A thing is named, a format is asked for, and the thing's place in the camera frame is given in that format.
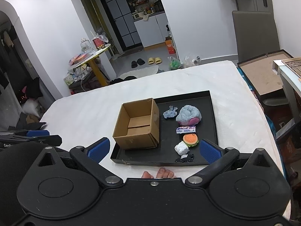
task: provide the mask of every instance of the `yellow table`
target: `yellow table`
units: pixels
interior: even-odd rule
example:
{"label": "yellow table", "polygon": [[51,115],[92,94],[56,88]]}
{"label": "yellow table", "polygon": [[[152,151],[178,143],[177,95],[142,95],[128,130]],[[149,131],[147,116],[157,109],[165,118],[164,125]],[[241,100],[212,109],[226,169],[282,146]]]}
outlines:
{"label": "yellow table", "polygon": [[99,81],[99,83],[104,87],[104,86],[108,86],[107,82],[106,82],[106,78],[103,75],[103,73],[99,70],[97,64],[95,63],[95,58],[97,58],[99,55],[101,55],[103,52],[107,51],[109,49],[109,47],[111,46],[111,44],[106,44],[105,45],[106,48],[98,50],[96,52],[93,52],[93,55],[91,55],[89,58],[85,59],[84,61],[82,61],[81,63],[77,63],[72,65],[68,71],[69,72],[74,72],[76,68],[81,67],[84,64],[89,63],[89,65],[91,66],[97,80]]}

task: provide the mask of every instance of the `blue gripper pad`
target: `blue gripper pad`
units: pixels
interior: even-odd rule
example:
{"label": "blue gripper pad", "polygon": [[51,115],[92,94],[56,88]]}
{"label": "blue gripper pad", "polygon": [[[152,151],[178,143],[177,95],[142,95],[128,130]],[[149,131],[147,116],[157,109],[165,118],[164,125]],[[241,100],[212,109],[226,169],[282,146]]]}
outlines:
{"label": "blue gripper pad", "polygon": [[38,131],[28,131],[26,137],[40,137],[40,136],[49,136],[50,133],[47,130],[38,130]]}
{"label": "blue gripper pad", "polygon": [[92,146],[93,148],[88,150],[87,156],[93,161],[99,163],[110,151],[110,140],[108,138],[106,138],[105,140],[101,139],[94,143]]}
{"label": "blue gripper pad", "polygon": [[222,157],[221,151],[207,143],[205,140],[200,142],[200,154],[209,162],[209,164]]}

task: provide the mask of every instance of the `bed sheet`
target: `bed sheet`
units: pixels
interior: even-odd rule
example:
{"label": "bed sheet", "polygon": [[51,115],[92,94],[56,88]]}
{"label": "bed sheet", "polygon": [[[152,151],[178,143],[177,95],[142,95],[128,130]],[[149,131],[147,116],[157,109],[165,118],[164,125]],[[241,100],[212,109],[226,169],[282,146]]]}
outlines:
{"label": "bed sheet", "polygon": [[[141,177],[147,170],[153,176],[159,167],[116,164],[111,159],[115,145],[112,134],[123,103],[210,90],[219,145],[232,146],[242,153],[266,149],[283,172],[280,155],[264,113],[231,61],[163,72],[78,93],[55,101],[41,119],[50,134],[58,134],[60,148],[89,146],[102,137],[111,142],[109,154],[100,164],[124,181]],[[183,181],[202,167],[166,167]],[[284,214],[290,216],[290,204]]]}

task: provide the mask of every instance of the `pair of slippers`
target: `pair of slippers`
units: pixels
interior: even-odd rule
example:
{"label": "pair of slippers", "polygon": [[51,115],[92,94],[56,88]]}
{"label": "pair of slippers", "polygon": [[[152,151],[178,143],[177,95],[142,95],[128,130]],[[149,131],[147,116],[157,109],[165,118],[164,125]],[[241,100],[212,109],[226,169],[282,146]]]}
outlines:
{"label": "pair of slippers", "polygon": [[131,67],[132,68],[136,68],[139,65],[143,65],[145,64],[145,61],[143,59],[138,59],[137,62],[136,61],[132,61],[131,63]]}
{"label": "pair of slippers", "polygon": [[153,63],[155,63],[155,64],[159,64],[159,63],[162,63],[162,59],[161,58],[149,58],[148,59],[148,64],[153,64]]}

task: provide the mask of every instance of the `kitchen cabinet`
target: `kitchen cabinet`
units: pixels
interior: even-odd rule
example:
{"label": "kitchen cabinet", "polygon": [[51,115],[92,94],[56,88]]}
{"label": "kitchen cabinet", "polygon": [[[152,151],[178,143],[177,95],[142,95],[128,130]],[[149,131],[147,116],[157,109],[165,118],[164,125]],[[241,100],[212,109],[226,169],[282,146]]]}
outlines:
{"label": "kitchen cabinet", "polygon": [[166,13],[156,15],[156,20],[157,20],[157,23],[159,25],[162,37],[165,40],[165,37],[169,36],[168,32],[167,32],[167,28],[166,28],[166,25],[168,25],[168,20],[167,20],[167,17],[166,17]]}
{"label": "kitchen cabinet", "polygon": [[165,38],[163,39],[162,37],[156,16],[149,17],[148,21],[141,19],[136,21],[134,24],[143,47],[148,47],[165,41]]}

